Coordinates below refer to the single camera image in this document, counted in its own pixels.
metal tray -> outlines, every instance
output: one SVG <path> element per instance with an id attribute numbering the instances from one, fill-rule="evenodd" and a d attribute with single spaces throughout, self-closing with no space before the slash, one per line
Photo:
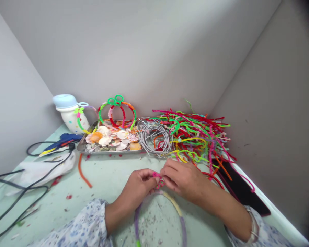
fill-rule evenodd
<path id="1" fill-rule="evenodd" d="M 94 122 L 90 127 L 89 129 L 87 130 L 88 132 L 93 132 L 94 128 L 96 127 L 97 125 L 97 121 Z M 79 153 L 82 153 L 82 154 L 128 154 L 128 153 L 140 153 L 142 152 L 143 150 L 143 147 L 140 149 L 140 150 L 122 150 L 122 151 L 96 151 L 96 152 L 88 152 L 88 151 L 85 151 L 85 148 L 86 148 L 86 136 L 87 134 L 84 134 L 81 141 L 79 142 L 78 146 L 77 146 L 77 151 Z"/>

person's right hand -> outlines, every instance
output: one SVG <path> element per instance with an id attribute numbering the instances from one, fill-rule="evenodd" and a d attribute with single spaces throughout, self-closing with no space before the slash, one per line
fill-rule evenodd
<path id="1" fill-rule="evenodd" d="M 194 204 L 199 204 L 205 190 L 216 187 L 191 163 L 168 159 L 160 175 L 169 189 Z"/>

bottle handle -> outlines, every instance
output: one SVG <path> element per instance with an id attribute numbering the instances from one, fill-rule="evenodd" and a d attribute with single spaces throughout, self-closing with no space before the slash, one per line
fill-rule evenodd
<path id="1" fill-rule="evenodd" d="M 86 102 L 79 102 L 78 105 L 79 105 L 80 107 L 89 106 L 88 103 L 86 103 Z"/>

work table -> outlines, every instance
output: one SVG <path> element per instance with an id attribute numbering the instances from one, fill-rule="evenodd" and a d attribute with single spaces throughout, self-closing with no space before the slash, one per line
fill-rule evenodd
<path id="1" fill-rule="evenodd" d="M 60 126 L 46 141 L 57 141 L 62 133 L 69 133 L 65 125 Z M 48 144 L 42 144 L 34 153 L 40 153 Z M 102 198 L 113 202 L 130 174 L 134 170 L 150 168 L 157 172 L 163 167 L 165 160 L 142 154 L 92 155 L 85 161 L 82 158 L 82 171 L 92 184 L 89 188 L 80 177 L 77 162 L 68 174 L 35 206 L 40 209 L 26 218 L 22 226 L 14 226 L 0 238 L 0 246 L 26 246 L 34 240 L 48 235 L 53 229 L 58 229 L 71 221 L 86 204 L 94 198 Z M 205 165 L 198 166 L 208 172 Z M 4 196 L 6 185 L 0 186 L 0 215 L 15 201 L 17 196 Z M 266 203 L 271 215 L 264 217 L 265 221 L 276 227 L 295 246 L 307 246 L 307 240 L 293 227 L 293 225 L 279 212 L 267 197 L 256 188 L 258 196 Z M 171 191 L 180 206 L 185 218 L 188 246 L 231 246 L 224 226 L 220 220 L 209 215 L 201 208 L 185 201 Z M 41 189 L 26 193 L 17 205 L 0 221 L 0 232 L 5 230 L 43 191 Z M 141 208 L 139 217 L 140 242 L 142 246 L 182 246 L 182 231 L 179 216 L 167 198 L 161 195 L 147 196 Z M 114 246 L 136 246 L 134 217 L 131 217 L 113 234 Z"/>

blue floral shirt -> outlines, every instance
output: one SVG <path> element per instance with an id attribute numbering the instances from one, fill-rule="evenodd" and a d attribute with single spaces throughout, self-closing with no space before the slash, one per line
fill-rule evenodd
<path id="1" fill-rule="evenodd" d="M 111 247 L 111 236 L 107 235 L 105 224 L 105 205 L 102 199 L 92 200 L 70 223 L 57 231 L 51 232 L 46 238 L 28 246 L 47 247 Z M 245 206 L 252 217 L 252 236 L 246 243 L 236 238 L 228 229 L 228 237 L 234 247 L 276 247 L 293 245 L 274 227 L 266 224 L 253 208 Z"/>

